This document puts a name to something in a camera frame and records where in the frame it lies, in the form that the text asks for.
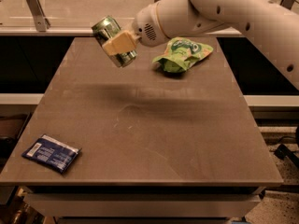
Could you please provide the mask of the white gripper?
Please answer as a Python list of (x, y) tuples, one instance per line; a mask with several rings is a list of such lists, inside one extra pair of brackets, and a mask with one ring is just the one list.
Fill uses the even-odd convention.
[(108, 56), (129, 52), (136, 49), (138, 41), (148, 47), (156, 47), (169, 40), (166, 25), (169, 16), (162, 2), (157, 2), (141, 9), (132, 23), (135, 31), (121, 30), (106, 41), (102, 48)]

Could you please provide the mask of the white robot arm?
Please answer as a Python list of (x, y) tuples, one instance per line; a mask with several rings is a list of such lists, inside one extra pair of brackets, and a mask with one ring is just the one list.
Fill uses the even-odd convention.
[(160, 0), (136, 15), (102, 48), (108, 55), (155, 47), (232, 27), (299, 89), (299, 14), (270, 0)]

